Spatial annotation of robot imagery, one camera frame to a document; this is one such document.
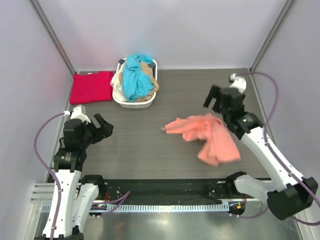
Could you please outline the salmon pink t-shirt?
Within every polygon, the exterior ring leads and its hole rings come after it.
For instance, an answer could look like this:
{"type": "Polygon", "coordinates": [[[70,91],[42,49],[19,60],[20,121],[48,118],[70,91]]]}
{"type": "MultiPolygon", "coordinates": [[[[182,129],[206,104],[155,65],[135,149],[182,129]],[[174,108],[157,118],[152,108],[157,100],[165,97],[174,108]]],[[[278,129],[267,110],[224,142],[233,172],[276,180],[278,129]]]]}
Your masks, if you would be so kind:
{"type": "Polygon", "coordinates": [[[162,128],[167,134],[181,134],[187,142],[204,141],[197,158],[212,166],[241,159],[240,152],[223,122],[208,113],[177,118],[162,128]]]}

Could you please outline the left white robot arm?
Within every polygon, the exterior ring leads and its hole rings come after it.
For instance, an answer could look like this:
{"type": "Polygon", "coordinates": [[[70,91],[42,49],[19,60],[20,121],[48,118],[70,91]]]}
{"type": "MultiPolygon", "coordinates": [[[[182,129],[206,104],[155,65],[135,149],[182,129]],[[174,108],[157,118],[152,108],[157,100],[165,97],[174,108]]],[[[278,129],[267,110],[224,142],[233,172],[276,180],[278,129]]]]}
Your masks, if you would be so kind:
{"type": "Polygon", "coordinates": [[[110,137],[114,129],[99,113],[94,118],[99,127],[78,116],[64,123],[59,149],[53,157],[54,192],[41,240],[84,239],[83,228],[91,207],[106,194],[101,175],[81,177],[87,148],[110,137]]]}

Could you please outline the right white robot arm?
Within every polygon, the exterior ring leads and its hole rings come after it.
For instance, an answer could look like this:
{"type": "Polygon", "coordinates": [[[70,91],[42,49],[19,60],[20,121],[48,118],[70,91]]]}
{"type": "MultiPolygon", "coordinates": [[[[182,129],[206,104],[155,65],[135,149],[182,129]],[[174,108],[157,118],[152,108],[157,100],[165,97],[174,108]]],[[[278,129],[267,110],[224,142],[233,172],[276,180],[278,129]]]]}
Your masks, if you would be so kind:
{"type": "Polygon", "coordinates": [[[203,106],[207,108],[215,99],[212,110],[222,115],[227,129],[254,153],[272,181],[264,182],[240,171],[227,177],[225,192],[231,198],[241,194],[256,198],[266,203],[277,219],[285,220],[320,202],[316,197],[319,185],[313,177],[305,178],[296,170],[269,138],[259,118],[245,111],[242,91],[240,87],[213,85],[203,106]]]}

